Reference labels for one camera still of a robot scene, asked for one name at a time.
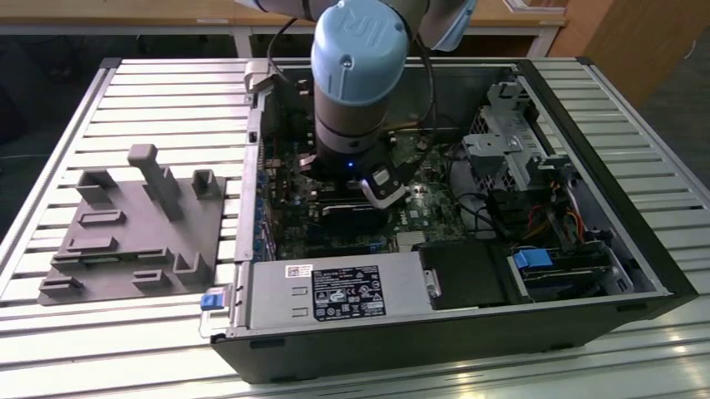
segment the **black cable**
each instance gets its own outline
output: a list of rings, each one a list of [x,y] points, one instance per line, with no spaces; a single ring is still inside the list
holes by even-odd
[[[277,75],[289,83],[291,86],[297,86],[291,79],[289,79],[285,75],[285,72],[281,70],[281,68],[277,66],[277,63],[273,59],[273,50],[274,50],[274,43],[279,40],[281,35],[285,34],[286,30],[291,27],[291,25],[298,21],[298,18],[291,18],[286,25],[279,29],[274,37],[271,38],[271,41],[269,42],[269,48],[266,49],[266,59],[269,60],[269,65],[274,70],[277,71]]]
[[[425,42],[424,42],[422,37],[420,35],[418,35],[417,43],[418,43],[418,46],[420,46],[420,51],[422,52],[422,63],[425,64],[425,69],[426,69],[426,73],[428,73],[428,77],[429,77],[429,81],[430,81],[430,93],[432,93],[430,109],[428,110],[422,121],[425,121],[429,116],[432,117],[432,135],[430,135],[432,139],[430,139],[429,148],[426,149],[426,151],[422,154],[422,156],[420,157],[420,159],[416,160],[413,165],[412,165],[413,169],[416,170],[416,172],[417,172],[417,169],[420,169],[420,166],[422,165],[422,163],[425,162],[426,157],[430,156],[432,150],[434,150],[434,138],[437,137],[437,128],[438,128],[438,119],[437,119],[437,117],[438,117],[438,115],[437,115],[437,113],[438,113],[438,111],[437,111],[437,108],[438,108],[438,105],[437,105],[437,84],[434,82],[434,66],[432,65],[430,54],[428,52],[428,48],[425,46]]]
[[[477,199],[482,201],[489,199],[489,196],[484,193],[464,193],[457,197],[457,202],[461,201],[464,197],[477,197]]]
[[[458,205],[462,207],[462,209],[466,211],[468,214],[473,214],[474,215],[474,218],[477,218],[477,222],[478,220],[482,220],[484,222],[486,222],[492,228],[497,228],[497,225],[494,224],[494,221],[492,219],[489,219],[486,216],[482,216],[478,212],[481,212],[484,209],[488,209],[485,206],[482,206],[481,208],[478,208],[478,210],[473,210],[472,208],[469,208],[469,206],[466,206],[465,204],[462,204],[461,202],[458,203]]]

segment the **wooden furniture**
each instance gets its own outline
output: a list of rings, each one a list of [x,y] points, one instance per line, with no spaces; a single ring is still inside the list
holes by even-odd
[[[254,56],[250,37],[274,34],[287,20],[234,0],[0,0],[0,34],[230,34],[241,57]],[[466,35],[533,37],[528,54],[544,57],[566,21],[560,14],[514,13],[504,0],[478,0]],[[313,34],[313,24],[289,33]]]
[[[592,58],[640,106],[710,24],[710,1],[569,0],[566,15],[549,55]]]
[[[263,13],[241,5],[235,6],[234,21],[237,24],[238,53],[241,57],[253,57],[251,36],[274,34],[289,21],[289,18]],[[561,14],[512,12],[504,0],[478,0],[477,10],[466,30],[466,36],[488,37],[533,37],[528,50],[529,57],[545,57],[556,40],[560,27],[565,26],[566,18]],[[313,23],[298,22],[289,29],[290,34],[313,34]]]

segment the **warning label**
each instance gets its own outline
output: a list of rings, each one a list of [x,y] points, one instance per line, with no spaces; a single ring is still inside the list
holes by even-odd
[[[313,308],[319,322],[385,316],[378,266],[313,270]]]

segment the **blue release tab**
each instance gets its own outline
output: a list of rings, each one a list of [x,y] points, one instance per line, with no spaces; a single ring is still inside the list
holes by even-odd
[[[225,293],[206,293],[201,300],[201,309],[221,310],[225,308]]]
[[[369,106],[390,94],[405,71],[408,30],[380,0],[341,0],[326,9],[313,40],[313,77],[337,103]]]
[[[548,249],[522,249],[513,255],[518,268],[546,268],[553,266]]]

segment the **metal bracket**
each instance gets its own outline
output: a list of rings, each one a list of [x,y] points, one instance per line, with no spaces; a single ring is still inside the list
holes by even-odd
[[[267,60],[250,61],[245,67],[245,87],[247,93],[257,93],[267,89],[273,85],[271,75]]]

